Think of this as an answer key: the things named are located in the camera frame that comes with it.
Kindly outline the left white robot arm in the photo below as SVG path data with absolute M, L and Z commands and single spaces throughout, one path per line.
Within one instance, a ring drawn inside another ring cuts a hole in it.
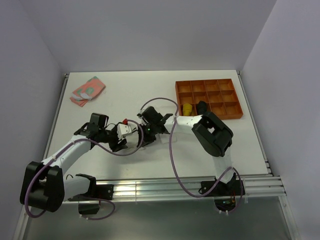
M 64 175 L 84 154 L 94 147 L 107 153 L 126 157 L 136 153 L 145 138 L 142 125 L 128 119 L 108 129 L 109 117 L 92 113 L 90 120 L 76 130 L 60 150 L 41 162 L 30 162 L 24 173 L 20 203 L 31 218 L 45 212 L 56 212 L 69 199 L 112 202 L 112 193 L 101 194 L 97 179 L 87 174 L 76 174 L 70 179 Z

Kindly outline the white sock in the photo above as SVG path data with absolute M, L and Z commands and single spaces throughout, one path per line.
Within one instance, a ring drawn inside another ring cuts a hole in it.
M 137 147 L 141 148 L 143 141 L 147 139 L 156 139 L 156 141 L 159 141 L 161 144 L 169 143 L 170 133 L 164 128 L 151 126 L 151 125 L 139 125 L 139 126 L 141 127 L 141 129 L 138 126 L 137 127 L 140 129 L 140 131 L 132 133 L 133 135 L 137 134 L 137 137 L 138 137 L 137 145 L 136 145 Z

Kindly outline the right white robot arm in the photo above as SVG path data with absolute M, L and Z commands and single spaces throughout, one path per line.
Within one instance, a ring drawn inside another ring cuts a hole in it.
M 167 143 L 170 134 L 193 134 L 202 148 L 212 156 L 215 177 L 221 178 L 216 183 L 217 191 L 227 195 L 233 190 L 234 172 L 225 170 L 232 166 L 229 147 L 232 145 L 234 134 L 213 112 L 207 111 L 195 116 L 176 116 L 172 113 L 162 115 L 149 106 L 141 110 L 137 116 L 141 119 L 142 130 L 138 130 L 138 137 L 139 140 L 143 140 L 142 147 L 156 141 L 157 135 L 164 136 L 161 141 Z

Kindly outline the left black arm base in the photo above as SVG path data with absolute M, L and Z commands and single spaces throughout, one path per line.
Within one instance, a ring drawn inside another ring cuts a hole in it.
M 87 174 L 77 174 L 64 181 L 64 200 L 69 202 L 97 201 L 96 204 L 78 204 L 78 213 L 82 218 L 90 221 L 104 220 L 110 217 L 116 210 L 112 202 L 114 185 L 99 185 L 95 177 Z M 112 206 L 109 214 L 100 217 L 93 217 L 100 210 L 101 203 L 108 203 Z

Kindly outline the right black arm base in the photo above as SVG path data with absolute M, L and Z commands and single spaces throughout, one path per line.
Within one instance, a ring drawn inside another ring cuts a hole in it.
M 231 181 L 228 183 L 219 182 L 217 186 L 212 190 L 209 189 L 216 183 L 217 179 L 202 181 L 200 183 L 200 189 L 198 190 L 199 194 L 206 194 L 206 197 L 222 197 L 214 200 L 215 207 L 218 211 L 230 212 L 234 210 L 237 206 L 236 197 L 239 197 L 241 200 L 245 195 L 245 187 L 242 180 L 237 179 L 235 173 L 233 173 Z

